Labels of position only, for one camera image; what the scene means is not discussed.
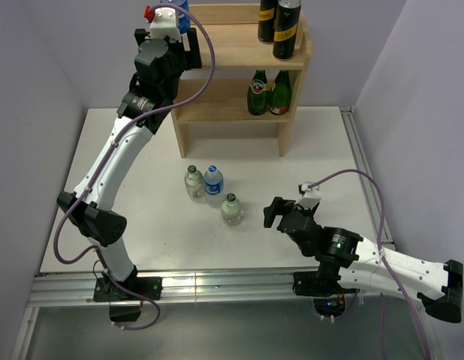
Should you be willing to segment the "rear glass bottle green cap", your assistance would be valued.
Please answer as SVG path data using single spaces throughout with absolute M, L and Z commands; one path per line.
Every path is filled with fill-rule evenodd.
M 195 165 L 188 166 L 184 182 L 187 194 L 191 199 L 195 200 L 203 196 L 203 174 Z

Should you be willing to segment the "clear water bottle blue label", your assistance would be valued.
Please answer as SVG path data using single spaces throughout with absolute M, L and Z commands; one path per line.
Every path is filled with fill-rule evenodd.
M 188 0 L 170 0 L 172 4 L 175 4 L 186 11 L 189 11 Z M 179 32 L 181 35 L 184 35 L 191 26 L 191 20 L 183 12 L 179 12 Z

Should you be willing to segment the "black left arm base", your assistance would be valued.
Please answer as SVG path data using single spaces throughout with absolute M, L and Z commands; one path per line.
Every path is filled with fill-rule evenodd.
M 156 303 L 161 297 L 161 277 L 136 277 L 129 287 L 122 283 L 114 283 L 105 274 L 96 279 L 93 302 L 109 303 L 109 319 L 113 326 L 123 330 L 137 331 L 147 329 L 158 322 L 161 309 Z M 143 305 L 148 302 L 156 309 L 155 318 L 148 324 L 132 326 L 142 312 Z

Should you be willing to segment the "rear water bottle blue label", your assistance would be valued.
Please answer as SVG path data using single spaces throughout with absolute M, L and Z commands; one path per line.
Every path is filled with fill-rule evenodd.
M 203 175 L 206 203 L 218 208 L 224 201 L 224 176 L 216 166 L 210 165 Z

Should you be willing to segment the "wooden shelf unit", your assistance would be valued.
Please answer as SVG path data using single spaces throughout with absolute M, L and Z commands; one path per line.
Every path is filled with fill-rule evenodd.
M 203 69 L 214 66 L 215 72 L 197 100 L 171 113 L 181 157 L 188 152 L 190 125 L 218 123 L 273 124 L 279 155 L 284 156 L 312 57 L 312 38 L 305 15 L 299 18 L 293 56 L 279 60 L 273 56 L 272 45 L 258 40 L 258 4 L 193 4 L 190 10 L 204 26 L 215 50 L 215 61 L 211 61 L 204 37 L 198 37 Z M 247 91 L 257 70 L 288 71 L 292 94 L 290 109 L 285 114 L 266 111 L 252 115 L 248 111 Z

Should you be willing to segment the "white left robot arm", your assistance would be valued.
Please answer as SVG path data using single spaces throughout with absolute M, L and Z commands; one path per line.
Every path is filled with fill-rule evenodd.
M 57 198 L 63 219 L 90 241 L 105 268 L 123 285 L 134 282 L 137 268 L 122 238 L 127 220 L 112 207 L 131 165 L 171 111 L 182 73 L 202 66 L 197 31 L 190 28 L 186 34 L 188 48 L 169 36 L 153 37 L 136 30 L 136 71 L 108 141 L 74 191 L 62 191 Z

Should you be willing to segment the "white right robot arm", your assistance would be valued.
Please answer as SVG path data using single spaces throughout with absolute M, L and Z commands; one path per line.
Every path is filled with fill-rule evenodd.
M 264 227 L 280 217 L 277 230 L 286 234 L 305 257 L 313 257 L 317 271 L 294 273 L 299 296 L 331 296 L 341 290 L 370 290 L 419 301 L 437 320 L 462 320 L 463 265 L 455 260 L 427 262 L 385 248 L 355 232 L 320 226 L 314 215 L 321 201 L 321 181 L 299 184 L 296 201 L 275 197 L 264 208 Z

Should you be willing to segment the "dark green bottle yellow label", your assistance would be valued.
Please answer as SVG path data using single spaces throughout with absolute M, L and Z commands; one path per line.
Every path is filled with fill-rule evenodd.
M 284 115 L 291 103 L 291 81 L 288 70 L 280 70 L 269 96 L 269 111 L 273 115 Z

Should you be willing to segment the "clear glass bottle green cap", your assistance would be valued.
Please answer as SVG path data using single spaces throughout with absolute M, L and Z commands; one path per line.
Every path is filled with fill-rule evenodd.
M 241 216 L 242 207 L 240 201 L 234 193 L 228 193 L 221 204 L 221 219 L 226 225 L 233 227 L 240 223 Z

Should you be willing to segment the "aluminium rail frame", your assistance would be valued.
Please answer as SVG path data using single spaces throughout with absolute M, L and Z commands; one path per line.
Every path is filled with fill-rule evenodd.
M 297 197 L 297 185 L 347 167 L 363 153 L 351 111 L 297 111 L 292 146 L 276 154 L 271 124 L 194 124 L 182 159 L 167 120 L 131 168 L 115 210 L 129 221 L 125 241 L 143 276 L 162 278 L 161 316 L 143 331 L 120 331 L 108 306 L 92 300 L 100 272 L 94 254 L 61 265 L 48 250 L 33 281 L 14 350 L 17 359 L 421 359 L 408 306 L 369 292 L 334 323 L 292 291 L 293 273 L 316 268 L 274 229 L 262 226 L 273 197 Z M 191 199 L 189 165 L 224 176 L 224 200 L 236 195 L 241 221 L 228 226 L 205 191 Z

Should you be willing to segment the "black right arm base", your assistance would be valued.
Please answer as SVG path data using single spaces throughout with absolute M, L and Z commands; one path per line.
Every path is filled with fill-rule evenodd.
M 344 289 L 334 280 L 319 279 L 318 271 L 296 271 L 293 279 L 294 294 L 311 298 L 315 316 L 322 322 L 345 318 L 359 303 L 358 289 Z

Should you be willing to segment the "black can yellow label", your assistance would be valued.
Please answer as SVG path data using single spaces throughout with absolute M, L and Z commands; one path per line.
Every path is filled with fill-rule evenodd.
M 261 0 L 258 19 L 258 40 L 265 44 L 273 42 L 277 0 Z

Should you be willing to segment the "green glass bottle red label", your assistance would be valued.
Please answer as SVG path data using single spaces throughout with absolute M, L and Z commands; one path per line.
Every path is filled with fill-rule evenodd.
M 266 112 L 268 106 L 269 88 L 265 70 L 255 71 L 247 94 L 248 111 L 259 116 Z

